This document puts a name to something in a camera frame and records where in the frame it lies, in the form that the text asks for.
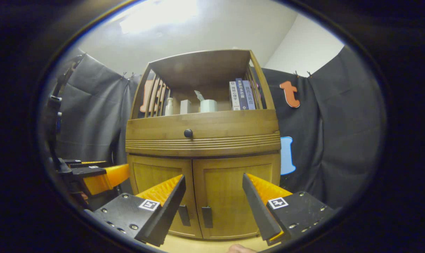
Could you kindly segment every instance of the white bottle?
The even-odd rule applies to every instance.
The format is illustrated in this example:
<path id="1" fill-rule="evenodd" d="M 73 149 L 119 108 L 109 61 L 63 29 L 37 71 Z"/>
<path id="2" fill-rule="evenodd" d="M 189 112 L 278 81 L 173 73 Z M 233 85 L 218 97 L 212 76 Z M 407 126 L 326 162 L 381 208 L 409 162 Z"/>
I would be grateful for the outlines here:
<path id="1" fill-rule="evenodd" d="M 167 105 L 166 105 L 166 112 L 165 116 L 173 115 L 174 114 L 174 99 L 173 98 L 167 98 Z"/>

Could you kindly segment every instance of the cabinet door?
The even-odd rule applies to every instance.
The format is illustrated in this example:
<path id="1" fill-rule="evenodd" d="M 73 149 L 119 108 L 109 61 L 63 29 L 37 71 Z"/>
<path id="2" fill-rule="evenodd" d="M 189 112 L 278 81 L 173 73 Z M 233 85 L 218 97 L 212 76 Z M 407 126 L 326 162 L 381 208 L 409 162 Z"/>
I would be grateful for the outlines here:
<path id="1" fill-rule="evenodd" d="M 197 210 L 195 207 L 191 160 L 142 157 L 135 155 L 128 155 L 127 158 L 131 168 L 130 181 L 134 194 L 138 194 L 174 176 L 180 174 L 185 175 L 186 192 L 181 205 L 187 207 L 190 226 L 183 225 L 180 213 L 177 212 L 169 229 L 169 233 L 201 238 L 202 234 L 200 232 Z"/>
<path id="2" fill-rule="evenodd" d="M 193 170 L 203 238 L 232 239 L 256 235 L 258 227 L 242 189 L 242 177 L 244 173 L 250 173 L 279 185 L 280 154 L 193 160 Z"/>

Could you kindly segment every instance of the white cup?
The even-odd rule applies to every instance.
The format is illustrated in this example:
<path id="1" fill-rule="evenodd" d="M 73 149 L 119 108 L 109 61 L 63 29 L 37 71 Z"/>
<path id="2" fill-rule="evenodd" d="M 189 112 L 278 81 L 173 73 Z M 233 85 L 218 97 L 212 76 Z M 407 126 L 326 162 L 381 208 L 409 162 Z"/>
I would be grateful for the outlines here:
<path id="1" fill-rule="evenodd" d="M 200 112 L 217 112 L 217 102 L 212 99 L 201 101 Z"/>

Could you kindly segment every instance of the wooden cabinet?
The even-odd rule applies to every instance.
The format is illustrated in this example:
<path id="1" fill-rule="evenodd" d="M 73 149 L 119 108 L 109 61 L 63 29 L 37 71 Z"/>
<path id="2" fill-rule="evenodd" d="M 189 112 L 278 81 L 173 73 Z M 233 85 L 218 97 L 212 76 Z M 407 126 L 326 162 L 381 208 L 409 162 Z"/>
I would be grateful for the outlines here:
<path id="1" fill-rule="evenodd" d="M 194 182 L 192 179 L 192 162 L 186 159 L 166 159 L 128 155 L 130 165 L 130 181 L 134 194 L 138 194 L 152 186 L 178 176 L 185 175 L 186 192 L 181 205 L 186 205 L 190 218 L 190 226 L 184 226 L 177 214 L 169 232 L 172 234 L 201 238 L 197 210 L 194 198 Z"/>
<path id="2" fill-rule="evenodd" d="M 229 84 L 236 78 L 249 81 L 256 109 L 231 110 Z M 218 111 L 198 113 L 194 91 L 217 101 Z M 174 115 L 163 111 L 167 97 L 173 98 Z M 196 113 L 179 114 L 184 99 Z M 257 234 L 243 173 L 279 184 L 280 149 L 272 95 L 251 50 L 186 53 L 148 64 L 127 122 L 125 151 L 134 194 L 186 176 L 182 205 L 190 226 L 178 213 L 170 233 L 209 240 Z"/>
<path id="3" fill-rule="evenodd" d="M 233 239 L 256 235 L 258 227 L 242 189 L 250 173 L 279 184 L 280 155 L 193 160 L 195 201 L 203 238 Z M 209 207 L 212 217 L 202 207 Z M 205 220 L 212 220 L 207 228 Z"/>

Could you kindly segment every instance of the wooden floor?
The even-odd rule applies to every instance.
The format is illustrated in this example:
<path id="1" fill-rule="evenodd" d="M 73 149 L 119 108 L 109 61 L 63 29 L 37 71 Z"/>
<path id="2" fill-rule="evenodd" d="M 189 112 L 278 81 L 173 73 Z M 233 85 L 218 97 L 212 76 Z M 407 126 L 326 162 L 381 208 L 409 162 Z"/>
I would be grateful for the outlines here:
<path id="1" fill-rule="evenodd" d="M 250 237 L 239 240 L 227 240 L 227 241 L 216 241 L 216 240 L 195 240 L 187 239 L 184 237 L 178 237 L 168 234 L 164 240 L 164 244 L 159 247 L 160 250 L 169 253 L 188 253 L 188 252 L 202 252 L 202 253 L 227 253 L 228 248 L 233 244 L 240 244 L 246 248 L 251 248 L 256 251 L 262 251 L 267 248 L 273 247 L 267 246 L 267 243 L 261 239 L 261 237 Z"/>

